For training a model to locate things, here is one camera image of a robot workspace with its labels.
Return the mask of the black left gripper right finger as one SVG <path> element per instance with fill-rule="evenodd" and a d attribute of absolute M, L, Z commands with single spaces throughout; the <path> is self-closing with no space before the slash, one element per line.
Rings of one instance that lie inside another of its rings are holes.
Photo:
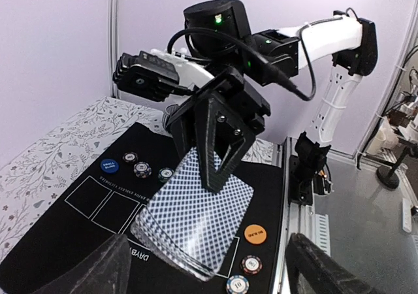
<path fill-rule="evenodd" d="M 302 233 L 293 233 L 285 249 L 291 293 L 380 293 L 340 266 Z"/>

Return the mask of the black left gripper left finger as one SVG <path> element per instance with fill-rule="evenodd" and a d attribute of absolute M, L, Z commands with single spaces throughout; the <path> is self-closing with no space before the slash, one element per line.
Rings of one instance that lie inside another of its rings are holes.
<path fill-rule="evenodd" d="M 112 235 L 70 271 L 36 293 L 126 293 L 131 252 L 126 235 Z"/>

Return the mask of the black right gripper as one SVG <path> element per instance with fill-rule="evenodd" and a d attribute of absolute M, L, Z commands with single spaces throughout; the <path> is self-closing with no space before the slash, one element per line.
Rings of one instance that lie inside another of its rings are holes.
<path fill-rule="evenodd" d="M 193 95 L 170 113 L 166 128 L 181 159 L 197 145 L 202 186 L 219 193 L 265 130 L 270 105 L 232 67 L 191 90 Z"/>

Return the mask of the green chips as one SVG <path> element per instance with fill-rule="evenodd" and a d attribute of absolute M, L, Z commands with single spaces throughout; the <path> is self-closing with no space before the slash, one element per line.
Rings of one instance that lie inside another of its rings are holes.
<path fill-rule="evenodd" d="M 165 167 L 165 168 L 162 168 L 162 169 L 159 170 L 158 179 L 161 182 L 166 182 L 172 177 L 173 174 L 174 174 L 173 169 Z"/>

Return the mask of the orange big blind button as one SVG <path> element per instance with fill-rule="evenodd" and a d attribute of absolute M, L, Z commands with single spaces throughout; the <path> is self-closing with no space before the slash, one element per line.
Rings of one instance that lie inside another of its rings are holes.
<path fill-rule="evenodd" d="M 244 229 L 245 239 L 252 245 L 260 245 L 267 240 L 267 231 L 258 224 L 251 224 Z"/>

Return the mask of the blue peach poker chip stack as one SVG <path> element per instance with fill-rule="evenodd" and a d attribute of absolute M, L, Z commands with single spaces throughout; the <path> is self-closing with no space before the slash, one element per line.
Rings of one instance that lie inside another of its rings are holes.
<path fill-rule="evenodd" d="M 249 290 L 249 281 L 242 275 L 232 275 L 226 283 L 228 294 L 246 294 Z"/>

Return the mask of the grey playing card deck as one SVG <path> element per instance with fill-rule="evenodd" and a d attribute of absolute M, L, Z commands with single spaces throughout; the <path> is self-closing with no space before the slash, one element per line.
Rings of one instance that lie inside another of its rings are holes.
<path fill-rule="evenodd" d="M 253 193 L 233 174 L 219 193 L 204 189 L 192 148 L 136 215 L 130 232 L 170 266 L 207 282 L 219 272 Z"/>

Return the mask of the blue small blind button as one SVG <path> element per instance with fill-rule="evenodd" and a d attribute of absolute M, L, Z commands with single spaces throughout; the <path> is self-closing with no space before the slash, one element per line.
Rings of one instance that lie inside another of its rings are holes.
<path fill-rule="evenodd" d="M 119 170 L 119 164 L 114 159 L 103 159 L 100 162 L 100 168 L 104 173 L 114 174 Z"/>

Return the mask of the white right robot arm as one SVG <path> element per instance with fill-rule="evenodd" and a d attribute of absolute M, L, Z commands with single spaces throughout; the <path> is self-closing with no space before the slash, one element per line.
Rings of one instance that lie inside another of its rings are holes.
<path fill-rule="evenodd" d="M 299 27 L 252 33 L 241 1 L 205 1 L 184 10 L 184 28 L 163 54 L 178 73 L 174 94 L 186 96 L 169 118 L 169 131 L 182 154 L 196 149 L 204 189 L 221 191 L 265 128 L 270 107 L 250 80 L 261 86 L 277 84 L 311 101 L 316 81 L 304 93 L 292 79 L 325 56 L 332 58 L 327 89 L 295 145 L 293 182 L 299 191 L 325 166 L 351 94 L 376 66 L 375 23 L 349 8 Z"/>

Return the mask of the black poker play mat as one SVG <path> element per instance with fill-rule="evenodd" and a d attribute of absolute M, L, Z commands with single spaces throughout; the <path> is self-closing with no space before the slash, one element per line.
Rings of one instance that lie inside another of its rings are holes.
<path fill-rule="evenodd" d="M 87 165 L 69 161 L 1 199 L 4 293 L 275 293 L 283 171 L 246 158 L 224 188 L 201 187 L 195 151 L 135 123 Z"/>

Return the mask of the front aluminium rail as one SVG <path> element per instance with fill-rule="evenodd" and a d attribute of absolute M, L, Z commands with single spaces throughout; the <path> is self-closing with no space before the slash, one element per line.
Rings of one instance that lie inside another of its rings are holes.
<path fill-rule="evenodd" d="M 417 292 L 417 221 L 403 230 L 403 202 L 417 204 L 403 170 L 394 191 L 378 181 L 379 163 L 336 151 L 327 160 L 332 193 L 313 196 L 311 206 L 284 203 L 273 293 L 289 293 L 284 251 L 291 233 L 302 233 L 349 272 L 386 293 Z"/>

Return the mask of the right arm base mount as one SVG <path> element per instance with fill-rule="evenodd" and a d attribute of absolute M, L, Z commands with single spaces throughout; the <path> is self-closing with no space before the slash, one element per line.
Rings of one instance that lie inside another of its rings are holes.
<path fill-rule="evenodd" d="M 323 171 L 309 172 L 303 169 L 302 163 L 295 155 L 289 159 L 288 201 L 300 206 L 312 206 L 314 194 L 325 196 L 331 194 L 332 182 Z"/>

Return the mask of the right aluminium frame post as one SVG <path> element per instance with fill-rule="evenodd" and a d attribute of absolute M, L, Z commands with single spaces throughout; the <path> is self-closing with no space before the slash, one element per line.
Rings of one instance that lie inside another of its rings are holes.
<path fill-rule="evenodd" d="M 117 0 L 108 0 L 108 62 L 110 73 L 110 96 L 116 97 L 114 83 L 112 80 L 113 72 L 116 64 L 116 15 L 117 15 Z"/>

